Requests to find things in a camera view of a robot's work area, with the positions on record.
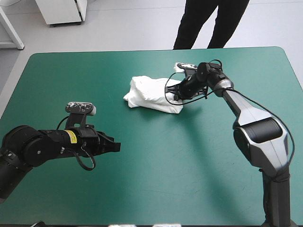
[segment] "person's leg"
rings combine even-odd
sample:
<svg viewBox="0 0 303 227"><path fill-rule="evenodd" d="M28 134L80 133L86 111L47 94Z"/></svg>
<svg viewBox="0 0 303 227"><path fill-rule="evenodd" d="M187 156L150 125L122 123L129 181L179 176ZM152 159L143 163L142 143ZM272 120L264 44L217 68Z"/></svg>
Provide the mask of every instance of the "person's leg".
<svg viewBox="0 0 303 227"><path fill-rule="evenodd" d="M202 25L218 6L218 0L187 0L174 50L191 49Z"/></svg>
<svg viewBox="0 0 303 227"><path fill-rule="evenodd" d="M236 30L249 0L221 0L208 48L223 48Z"/></svg>

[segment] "black robotic arm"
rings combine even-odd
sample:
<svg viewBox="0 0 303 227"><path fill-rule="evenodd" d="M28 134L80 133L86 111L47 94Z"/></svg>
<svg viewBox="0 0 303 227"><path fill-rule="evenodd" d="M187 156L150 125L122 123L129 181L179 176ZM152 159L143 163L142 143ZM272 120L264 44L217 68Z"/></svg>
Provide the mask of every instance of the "black robotic arm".
<svg viewBox="0 0 303 227"><path fill-rule="evenodd" d="M94 156L120 151L120 143L114 138L86 124L86 116L96 113L92 103L70 102L65 110L70 113L65 130L35 130L22 125L4 136L0 148L0 203L30 170L48 160L76 157L81 167L92 170L96 166ZM89 157L93 167L84 165L81 156Z"/></svg>

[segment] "robotic arm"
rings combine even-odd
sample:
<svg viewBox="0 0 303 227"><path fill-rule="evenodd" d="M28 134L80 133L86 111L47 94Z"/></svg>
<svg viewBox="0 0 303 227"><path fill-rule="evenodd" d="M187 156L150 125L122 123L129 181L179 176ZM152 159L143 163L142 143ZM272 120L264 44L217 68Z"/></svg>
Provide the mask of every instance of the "robotic arm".
<svg viewBox="0 0 303 227"><path fill-rule="evenodd" d="M185 100L206 95L210 87L218 97L224 98L235 114L235 142L246 159L260 168L263 176L266 221L262 226L297 226L290 219L287 131L283 124L238 94L233 82L223 73L221 62L202 62L198 67L180 63L177 66L184 70L186 78L179 84L165 87L165 93L175 94L175 100Z"/></svg>
<svg viewBox="0 0 303 227"><path fill-rule="evenodd" d="M70 113L65 130L35 130L22 125L4 136L0 148L0 203L30 170L47 160L76 157L81 167L92 170L96 165L94 156L120 151L120 143L115 143L114 138L86 124L86 116L96 113L92 103L70 102L65 110ZM93 167L84 165L80 156L89 157Z"/></svg>

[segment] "white towel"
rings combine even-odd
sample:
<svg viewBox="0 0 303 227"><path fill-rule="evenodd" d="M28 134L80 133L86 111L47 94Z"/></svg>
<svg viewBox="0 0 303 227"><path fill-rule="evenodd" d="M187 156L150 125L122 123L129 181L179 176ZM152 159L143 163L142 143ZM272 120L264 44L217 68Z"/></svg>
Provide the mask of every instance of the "white towel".
<svg viewBox="0 0 303 227"><path fill-rule="evenodd" d="M167 113L178 114L183 105L169 104L164 96L164 86L167 78L151 79L147 76L133 77L131 80L131 88L123 99L128 101L130 108L143 106L150 109L160 110ZM179 80L170 79L167 86L180 83ZM166 93L167 99L171 103L182 104L182 100L174 101L172 93Z"/></svg>

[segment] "yellow label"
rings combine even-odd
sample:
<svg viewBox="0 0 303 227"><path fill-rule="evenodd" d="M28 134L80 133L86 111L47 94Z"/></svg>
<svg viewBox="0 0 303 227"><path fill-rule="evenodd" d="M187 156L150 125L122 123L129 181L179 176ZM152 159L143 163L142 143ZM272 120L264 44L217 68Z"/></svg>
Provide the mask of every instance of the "yellow label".
<svg viewBox="0 0 303 227"><path fill-rule="evenodd" d="M64 130L68 133L68 135L70 136L70 139L71 139L71 143L77 143L77 137L76 137L76 134L71 131L71 130Z"/></svg>

